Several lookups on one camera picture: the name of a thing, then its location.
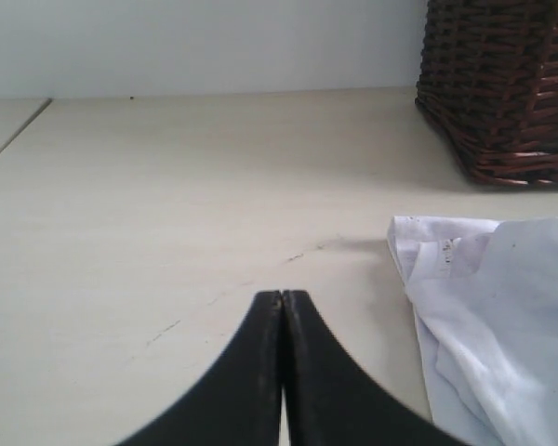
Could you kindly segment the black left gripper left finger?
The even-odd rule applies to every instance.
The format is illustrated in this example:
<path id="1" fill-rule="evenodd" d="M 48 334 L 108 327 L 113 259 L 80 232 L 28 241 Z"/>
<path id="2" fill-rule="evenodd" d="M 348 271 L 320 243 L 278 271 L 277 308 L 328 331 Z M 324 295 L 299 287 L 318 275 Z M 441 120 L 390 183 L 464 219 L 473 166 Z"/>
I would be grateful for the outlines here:
<path id="1" fill-rule="evenodd" d="M 231 342 L 173 405 L 123 445 L 224 446 L 279 443 L 283 304 L 255 294 Z"/>

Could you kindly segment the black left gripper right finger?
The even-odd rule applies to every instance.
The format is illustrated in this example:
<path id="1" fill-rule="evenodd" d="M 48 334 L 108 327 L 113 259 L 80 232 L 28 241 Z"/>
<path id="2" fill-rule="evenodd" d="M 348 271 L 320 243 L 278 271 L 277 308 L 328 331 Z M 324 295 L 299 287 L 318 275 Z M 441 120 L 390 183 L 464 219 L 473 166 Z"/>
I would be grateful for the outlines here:
<path id="1" fill-rule="evenodd" d="M 285 291 L 282 300 L 282 377 L 292 445 L 456 443 L 355 362 L 307 292 Z"/>

